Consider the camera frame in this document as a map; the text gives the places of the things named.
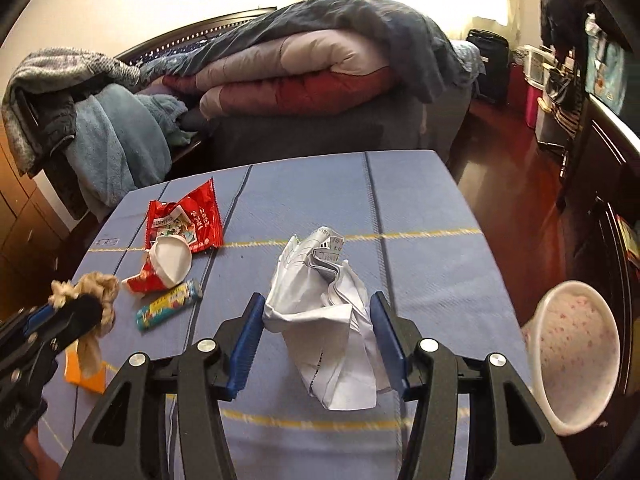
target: beige scrunchie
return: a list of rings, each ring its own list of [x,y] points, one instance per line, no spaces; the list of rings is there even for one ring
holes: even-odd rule
[[[75,300],[81,294],[91,294],[100,300],[102,304],[102,321],[100,326],[78,339],[78,364],[83,378],[94,376],[102,367],[102,353],[98,338],[107,335],[113,328],[115,311],[113,301],[120,291],[119,280],[111,274],[101,272],[89,272],[82,276],[76,285],[71,282],[51,282],[53,294],[49,297],[49,303],[53,308],[59,309],[66,300]]]

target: black bag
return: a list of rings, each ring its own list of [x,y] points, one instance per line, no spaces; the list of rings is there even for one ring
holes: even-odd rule
[[[486,74],[478,76],[480,97],[494,103],[504,103],[507,100],[509,88],[509,70],[511,52],[509,42],[502,36],[472,28],[466,40],[480,49]]]
[[[578,78],[573,72],[563,74],[557,68],[552,68],[549,70],[545,91],[555,104],[567,112],[573,112],[578,97],[578,84]]]

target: headboard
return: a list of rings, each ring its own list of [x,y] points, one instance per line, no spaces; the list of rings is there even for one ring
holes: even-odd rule
[[[225,14],[217,18],[209,18],[201,22],[191,23],[191,25],[176,28],[171,32],[156,36],[152,40],[140,43],[117,55],[116,58],[129,65],[143,64],[157,57],[165,50],[177,48],[196,41],[208,40],[226,32],[229,28],[237,27],[274,10],[276,10],[276,7],[244,10],[243,12],[234,12],[233,14]]]

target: black suitcase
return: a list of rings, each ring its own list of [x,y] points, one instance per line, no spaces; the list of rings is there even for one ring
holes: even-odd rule
[[[511,52],[509,42],[502,36],[472,28],[466,40],[480,49],[486,74],[478,76],[480,97],[493,103],[503,104],[507,100]]]

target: red plastic packaging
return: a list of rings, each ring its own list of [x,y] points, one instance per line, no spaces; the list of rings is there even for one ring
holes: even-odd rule
[[[222,246],[222,222],[212,178],[178,202],[149,202],[145,247],[150,249],[163,235],[183,237],[192,253]]]

